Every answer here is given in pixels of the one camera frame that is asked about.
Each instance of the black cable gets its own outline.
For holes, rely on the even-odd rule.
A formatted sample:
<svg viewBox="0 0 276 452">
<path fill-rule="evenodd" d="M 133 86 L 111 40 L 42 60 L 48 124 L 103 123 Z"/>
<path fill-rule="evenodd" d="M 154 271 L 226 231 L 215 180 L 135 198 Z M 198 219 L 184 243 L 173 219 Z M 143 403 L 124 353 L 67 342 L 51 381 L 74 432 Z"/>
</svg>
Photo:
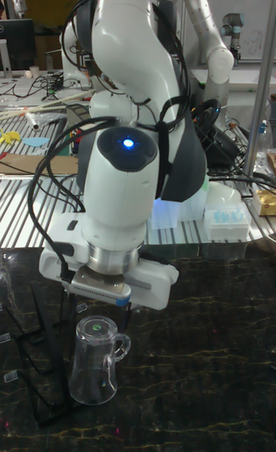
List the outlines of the black cable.
<svg viewBox="0 0 276 452">
<path fill-rule="evenodd" d="M 72 21 L 74 20 L 74 16 L 77 14 L 77 10 L 78 10 L 82 5 L 86 4 L 88 1 L 90 1 L 90 0 L 79 0 L 79 1 L 77 2 L 77 4 L 73 7 L 73 9 L 71 10 L 69 16 L 67 17 L 67 19 L 66 19 L 66 21 L 65 21 L 65 24 L 64 24 L 64 27 L 63 27 L 63 30 L 62 30 L 62 32 L 61 32 L 61 47 L 62 47 L 62 50 L 63 50 L 63 52 L 64 52 L 64 54 L 65 54 L 65 57 L 66 57 L 66 59 L 68 59 L 68 61 L 69 61 L 73 66 L 77 67 L 79 70 L 82 70 L 82 69 L 83 69 L 83 70 L 87 70 L 87 68 L 86 68 L 86 67 L 83 67 L 83 66 L 81 66 L 81 65 L 79 65 L 79 64 L 76 64 L 76 62 L 73 61 L 73 60 L 69 57 L 69 55 L 68 55 L 68 53 L 67 53 L 67 51 L 66 51 L 66 48 L 65 48 L 64 36 L 65 36 L 66 27 L 68 26 L 68 24 L 70 24 L 70 22 L 72 22 Z"/>
<path fill-rule="evenodd" d="M 3 165 L 6 166 L 6 167 L 10 167 L 11 169 L 18 170 L 18 171 L 20 171 L 20 172 L 22 172 L 22 173 L 30 174 L 30 176 L 33 176 L 33 175 L 34 175 L 34 173 L 31 173 L 29 170 L 19 169 L 19 167 L 11 166 L 9 163 L 3 162 L 2 160 L 1 160 L 1 162 L 0 162 L 0 165 L 1 165 L 1 164 L 3 164 Z M 49 179 L 49 176 L 48 176 L 47 174 L 41 174 L 41 176 L 47 177 L 47 178 Z M 74 211 L 76 211 L 75 206 L 73 205 L 73 203 L 70 203 L 69 201 L 66 201 L 66 200 L 64 200 L 63 198 L 59 198 L 58 196 L 55 196 L 55 195 L 53 195 L 53 194 L 48 193 L 48 192 L 42 187 L 42 185 L 41 185 L 40 183 L 38 183 L 38 187 L 39 187 L 40 190 L 42 190 L 44 193 L 46 193 L 47 195 L 51 196 L 52 198 L 55 198 L 56 200 L 60 200 L 60 201 L 63 201 L 64 203 L 66 203 L 66 204 L 68 204 L 68 205 L 71 205 L 71 206 L 74 208 Z"/>
<path fill-rule="evenodd" d="M 91 121 L 97 122 L 100 120 L 103 120 L 104 118 L 94 118 Z M 98 130 L 103 130 L 104 128 L 110 127 L 111 124 L 115 124 L 116 120 L 113 117 L 108 117 L 108 120 L 102 122 L 101 124 L 98 124 L 95 127 L 90 128 L 89 130 L 83 130 L 80 134 L 80 138 L 84 137 L 85 135 Z M 39 180 L 39 177 L 41 176 L 44 168 L 48 168 L 48 164 L 51 162 L 51 160 L 56 157 L 67 145 L 70 145 L 75 140 L 75 137 L 71 137 L 67 139 L 65 142 L 63 142 L 58 147 L 55 147 L 52 150 L 48 151 L 48 154 L 44 157 L 44 159 L 38 164 L 38 167 L 34 173 L 34 177 L 30 183 L 29 191 L 28 191 L 28 212 L 29 215 L 34 223 L 34 226 L 38 229 L 40 234 L 47 240 L 48 244 L 51 246 L 53 251 L 57 254 L 58 258 L 61 261 L 61 278 L 69 280 L 70 274 L 68 272 L 68 264 L 65 261 L 65 258 L 60 251 L 60 249 L 55 245 L 54 241 L 51 239 L 51 237 L 46 233 L 46 231 L 43 229 L 42 225 L 38 222 L 37 217 L 35 216 L 34 208 L 33 208 L 33 196 L 35 187 L 37 186 L 37 182 Z"/>
<path fill-rule="evenodd" d="M 70 201 L 66 201 L 64 200 L 64 198 L 60 198 L 59 196 L 55 196 L 54 194 L 49 193 L 48 191 L 46 191 L 42 185 L 40 183 L 38 183 L 38 188 L 43 191 L 43 193 L 47 194 L 47 196 L 50 196 L 51 198 L 54 198 L 55 200 L 59 200 L 62 201 L 63 203 L 65 203 L 66 205 L 70 205 L 74 208 L 74 212 L 76 213 L 76 207 L 73 205 L 73 203 L 70 203 Z"/>
<path fill-rule="evenodd" d="M 233 182 L 238 182 L 238 183 L 250 183 L 250 184 L 257 184 L 257 186 L 260 186 L 263 190 L 268 191 L 269 193 L 273 194 L 274 196 L 276 196 L 276 192 L 272 191 L 270 189 L 268 189 L 270 186 L 267 183 L 263 183 L 261 181 L 256 181 L 253 177 L 247 177 L 246 179 L 243 179 L 242 177 L 219 177 L 219 178 L 214 178 L 214 177 L 210 177 L 209 179 L 211 182 L 212 181 L 233 181 Z"/>
<path fill-rule="evenodd" d="M 173 31 L 173 27 L 171 26 L 170 22 L 166 18 L 166 16 L 163 14 L 163 12 L 159 9 L 157 5 L 153 3 L 153 10 L 155 14 L 157 15 L 158 19 L 162 21 L 162 23 L 166 26 L 168 29 L 169 35 L 171 36 L 172 43 L 176 50 L 176 55 L 180 61 L 181 64 L 181 76 L 183 76 L 183 73 L 185 74 L 185 80 L 186 80 L 186 96 L 190 100 L 190 86 L 189 86 L 189 76 L 188 76 L 188 69 L 186 66 L 185 58 L 183 55 L 183 49 L 180 40 L 176 36 L 176 33 Z"/>
<path fill-rule="evenodd" d="M 255 180 L 254 177 L 252 178 L 252 177 L 248 176 L 248 174 L 245 174 L 245 173 L 243 172 L 243 170 L 239 169 L 239 168 L 235 165 L 235 163 L 229 158 L 229 156 L 224 152 L 224 150 L 222 150 L 221 147 L 219 147 L 217 144 L 215 144 L 214 142 L 212 142 L 212 140 L 208 137 L 208 135 L 206 135 L 205 138 L 206 138 L 206 140 L 208 140 L 214 147 L 216 147 L 223 155 L 225 155 L 225 156 L 227 157 L 227 159 L 232 163 L 232 166 L 233 166 L 240 174 L 243 174 L 243 175 L 245 176 L 245 178 L 241 178 L 241 177 L 239 177 L 239 178 L 234 178 L 234 177 L 225 178 L 225 177 L 223 177 L 223 178 L 212 178 L 212 180 L 217 180 L 217 181 L 219 181 L 219 180 L 222 180 L 222 181 L 226 181 L 226 180 L 229 180 L 229 181 L 236 181 L 236 180 L 238 180 L 238 181 L 241 181 L 241 182 L 243 182 L 243 183 L 247 183 L 247 182 L 249 182 L 249 183 L 255 183 L 255 184 L 259 185 L 259 186 L 261 185 L 262 187 L 264 187 L 264 186 L 263 186 L 264 183 Z M 272 194 L 274 194 L 274 195 L 276 196 L 276 193 L 274 193 L 273 191 L 269 190 L 268 188 L 264 188 L 264 189 L 267 190 L 267 191 L 269 191 L 270 193 L 272 193 Z"/>
<path fill-rule="evenodd" d="M 63 131 L 60 135 L 58 135 L 58 137 L 53 141 L 52 145 L 50 145 L 50 147 L 48 148 L 48 153 L 51 153 L 52 150 L 54 150 L 54 148 L 58 145 L 58 142 L 60 142 L 63 138 L 65 138 L 69 133 L 77 130 L 79 127 L 84 126 L 85 124 L 93 124 L 96 123 L 98 121 L 102 121 L 102 120 L 109 120 L 112 119 L 112 121 L 114 121 L 114 118 L 110 118 L 110 117 L 98 117 L 98 118 L 89 118 L 87 120 L 83 120 L 80 121 L 79 123 L 74 124 L 72 127 L 66 129 L 65 131 Z M 69 195 L 71 197 L 71 199 L 73 199 L 80 207 L 80 211 L 81 212 L 85 212 L 85 208 L 83 203 L 81 202 L 81 200 L 79 198 L 77 198 L 77 196 L 75 196 L 71 191 L 69 191 L 65 186 L 63 186 L 61 184 L 60 181 L 58 181 L 58 179 L 55 177 L 55 175 L 53 174 L 53 171 L 51 169 L 51 165 L 48 165 L 48 174 L 51 178 L 51 180 L 53 181 L 53 183 L 60 187 L 61 190 L 66 193 L 67 195 Z"/>
</svg>

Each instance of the metal rod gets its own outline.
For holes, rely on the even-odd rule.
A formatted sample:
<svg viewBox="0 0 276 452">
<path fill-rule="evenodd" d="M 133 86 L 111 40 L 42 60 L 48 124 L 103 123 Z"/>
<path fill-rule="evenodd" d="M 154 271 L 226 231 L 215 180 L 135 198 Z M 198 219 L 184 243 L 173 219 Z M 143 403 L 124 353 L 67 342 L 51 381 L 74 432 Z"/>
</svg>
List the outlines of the metal rod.
<svg viewBox="0 0 276 452">
<path fill-rule="evenodd" d="M 265 112 L 265 103 L 268 97 L 268 89 L 271 70 L 276 47 L 276 0 L 271 0 L 268 16 L 268 26 L 265 35 L 261 70 L 258 79 L 258 89 L 255 99 L 251 130 L 248 139 L 248 149 L 245 157 L 244 173 L 251 176 L 254 169 L 258 148 L 258 131 Z"/>
</svg>

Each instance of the marble table surface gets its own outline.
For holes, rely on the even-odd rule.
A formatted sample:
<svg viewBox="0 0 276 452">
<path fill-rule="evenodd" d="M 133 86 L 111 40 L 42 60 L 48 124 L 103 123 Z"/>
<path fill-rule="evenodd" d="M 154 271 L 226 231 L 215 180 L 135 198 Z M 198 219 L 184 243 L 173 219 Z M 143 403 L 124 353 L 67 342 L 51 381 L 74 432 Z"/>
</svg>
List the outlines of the marble table surface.
<svg viewBox="0 0 276 452">
<path fill-rule="evenodd" d="M 276 244 L 227 244 L 177 257 L 180 277 L 168 307 L 134 313 L 132 347 L 117 364 L 118 391 L 99 407 L 82 407 L 38 428 L 25 383 L 3 376 L 21 367 L 14 340 L 0 345 L 0 451 L 274 452 L 276 450 Z M 61 287 L 38 273 L 40 249 L 0 252 L 0 302 L 23 328 L 38 323 L 30 282 L 37 280 L 53 321 Z M 121 308 L 89 301 L 87 312 Z M 5 311 L 0 335 L 18 334 Z M 38 366 L 47 364 L 37 355 Z M 48 383 L 39 388 L 48 395 Z"/>
</svg>

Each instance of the desk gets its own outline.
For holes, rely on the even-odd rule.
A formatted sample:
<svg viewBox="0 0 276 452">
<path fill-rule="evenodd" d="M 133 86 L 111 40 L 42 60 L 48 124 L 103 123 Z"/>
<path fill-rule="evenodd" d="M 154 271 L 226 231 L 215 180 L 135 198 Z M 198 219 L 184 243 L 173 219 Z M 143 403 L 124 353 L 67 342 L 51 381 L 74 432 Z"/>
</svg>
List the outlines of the desk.
<svg viewBox="0 0 276 452">
<path fill-rule="evenodd" d="M 26 86 L 26 80 L 20 80 L 19 84 L 22 88 Z M 22 105 L 21 101 L 16 101 L 17 105 Z M 16 117 L 6 122 L 2 121 L 4 131 L 16 130 L 20 135 L 25 137 L 39 136 L 28 127 L 25 117 Z M 55 137 L 55 127 L 51 125 L 45 127 L 43 136 L 49 137 L 50 142 Z M 4 151 L 11 151 L 11 153 L 32 153 L 32 147 L 26 147 L 22 143 L 14 143 L 12 146 L 0 145 L 0 153 Z M 15 248 L 15 247 L 42 247 L 43 239 L 39 232 L 34 228 L 33 223 L 28 215 L 27 209 L 27 192 L 28 185 L 31 178 L 28 176 L 17 177 L 0 177 L 0 247 Z M 75 179 L 67 179 L 64 183 L 74 194 L 79 193 Z M 42 186 L 54 196 L 63 200 L 64 198 L 58 194 L 58 189 L 47 178 L 42 180 Z M 45 229 L 49 229 L 51 224 L 58 219 L 58 217 L 66 212 L 73 210 L 72 206 L 61 200 L 55 200 L 45 193 L 39 191 L 35 197 L 34 207 L 38 212 L 38 219 Z M 250 202 L 248 208 L 251 212 L 252 222 L 248 234 L 248 241 L 260 239 L 263 236 L 273 235 L 276 233 L 276 218 L 258 217 L 254 209 L 252 209 Z M 203 226 L 203 220 L 194 222 L 181 222 L 175 229 L 158 229 L 153 230 L 151 221 L 147 222 L 147 231 L 145 244 L 158 246 L 184 246 L 192 244 L 200 246 L 207 244 L 208 238 Z"/>
<path fill-rule="evenodd" d="M 40 251 L 0 255 L 0 302 L 25 329 L 37 327 L 31 280 L 44 288 L 52 320 L 58 317 L 60 286 L 38 274 Z M 181 275 L 168 307 L 143 309 L 130 321 L 132 348 L 117 364 L 116 396 L 48 429 L 36 428 L 24 383 L 3 383 L 19 358 L 13 341 L 0 345 L 1 450 L 275 450 L 276 374 L 269 369 L 276 365 L 275 255 L 267 240 L 249 243 L 244 260 L 208 261 L 202 252 L 197 258 L 187 252 L 177 261 Z M 119 324 L 120 310 L 88 301 L 78 318 L 105 315 Z M 17 334 L 0 312 L 0 334 L 8 330 Z M 36 363 L 47 365 L 39 356 Z M 48 392 L 43 381 L 40 389 Z"/>
</svg>

